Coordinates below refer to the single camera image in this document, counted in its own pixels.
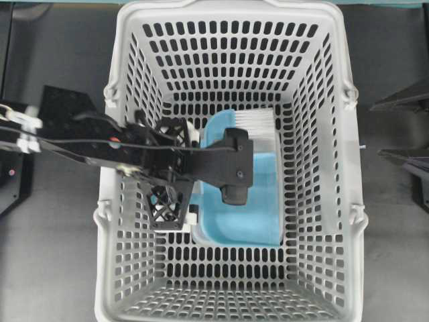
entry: white plastic container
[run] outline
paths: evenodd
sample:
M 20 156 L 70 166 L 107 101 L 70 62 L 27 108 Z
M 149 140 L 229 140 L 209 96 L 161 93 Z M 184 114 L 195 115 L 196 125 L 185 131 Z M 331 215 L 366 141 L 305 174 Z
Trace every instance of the white plastic container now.
M 322 2 L 144 1 L 118 15 L 106 113 L 197 129 L 223 109 L 273 107 L 280 132 L 279 248 L 199 245 L 151 231 L 139 183 L 101 170 L 99 321 L 360 321 L 361 165 L 341 12 Z

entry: black cable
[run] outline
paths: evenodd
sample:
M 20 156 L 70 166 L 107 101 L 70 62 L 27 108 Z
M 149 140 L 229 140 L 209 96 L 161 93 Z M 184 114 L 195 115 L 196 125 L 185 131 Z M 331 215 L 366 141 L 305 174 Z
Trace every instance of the black cable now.
M 138 121 L 141 121 L 142 122 L 142 124 L 144 125 L 144 126 L 146 126 L 146 128 L 148 128 L 149 130 L 150 130 L 150 132 L 154 132 L 154 133 L 156 133 L 156 134 L 158 134 L 159 136 L 162 136 L 163 138 L 166 138 L 166 139 L 168 139 L 168 140 L 172 140 L 172 141 L 176 141 L 177 140 L 177 138 L 175 138 L 175 137 L 173 137 L 173 136 L 169 136 L 168 134 L 165 134 L 165 133 L 162 133 L 161 131 L 157 131 L 157 130 L 155 130 L 154 128 L 152 128 L 148 123 L 147 123 L 147 119 L 145 118 L 145 117 L 137 117 L 138 118 Z
M 7 126 L 0 126 L 0 129 L 9 131 L 9 132 L 15 132 L 19 134 L 27 134 L 28 136 L 32 136 L 40 141 L 45 141 L 48 143 L 53 144 L 73 144 L 73 143 L 102 143 L 102 144 L 115 144 L 119 146 L 124 146 L 128 148 L 138 148 L 138 149 L 144 149 L 144 150 L 177 150 L 177 151 L 190 151 L 190 152 L 214 152 L 214 151 L 232 151 L 235 152 L 236 149 L 223 146 L 223 147 L 216 147 L 216 148 L 188 148 L 186 146 L 146 146 L 143 144 L 134 144 L 134 143 L 123 143 L 123 142 L 114 142 L 110 140 L 99 140 L 99 139 L 65 139 L 65 140 L 55 140 L 55 139 L 48 139 L 44 138 L 42 136 L 38 136 L 37 134 L 34 134 L 32 132 L 24 131 L 22 129 L 13 129 L 11 127 Z
M 5 80 L 6 80 L 6 72 L 7 72 L 7 62 L 9 60 L 9 49 L 11 44 L 11 32 L 12 32 L 12 15 L 13 15 L 13 8 L 15 7 L 14 3 L 11 3 L 9 10 L 9 17 L 5 19 L 7 22 L 7 27 L 4 29 L 4 32 L 7 32 L 7 36 L 3 37 L 1 36 L 1 41 L 3 44 L 4 51 L 4 57 L 0 57 L 0 98 L 3 98 L 5 96 Z

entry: black table surface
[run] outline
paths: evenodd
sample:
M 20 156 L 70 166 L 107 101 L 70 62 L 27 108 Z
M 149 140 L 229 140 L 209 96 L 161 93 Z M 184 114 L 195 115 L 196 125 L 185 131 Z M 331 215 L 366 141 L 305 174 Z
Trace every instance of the black table surface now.
M 119 8 L 15 5 L 4 97 L 37 105 L 42 87 L 54 85 L 87 92 L 102 108 Z M 427 145 L 429 116 L 369 112 L 372 102 L 428 75 L 424 11 L 341 9 L 367 146 L 363 321 L 426 322 L 429 214 L 413 200 L 415 179 L 377 151 Z M 0 219 L 0 321 L 95 321 L 99 171 L 51 153 L 38 154 L 35 169 L 31 197 Z

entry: white bristles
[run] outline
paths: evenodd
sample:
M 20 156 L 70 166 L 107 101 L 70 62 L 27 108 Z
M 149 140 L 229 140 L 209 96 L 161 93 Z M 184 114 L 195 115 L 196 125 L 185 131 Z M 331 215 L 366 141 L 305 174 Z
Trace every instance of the white bristles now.
M 275 152 L 275 123 L 272 109 L 235 112 L 235 126 L 247 130 L 255 152 Z

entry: black metal stand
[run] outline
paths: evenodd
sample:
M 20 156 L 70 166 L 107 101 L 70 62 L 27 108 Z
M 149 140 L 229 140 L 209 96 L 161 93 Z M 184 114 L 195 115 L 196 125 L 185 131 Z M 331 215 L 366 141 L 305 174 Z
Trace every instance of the black metal stand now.
M 429 113 L 429 78 L 376 102 L 372 111 L 414 111 Z M 379 155 L 420 178 L 422 204 L 429 212 L 429 150 L 380 150 Z
M 0 97 L 4 93 L 12 10 L 12 3 L 0 3 Z M 32 156 L 0 150 L 0 216 L 29 195 L 32 163 Z

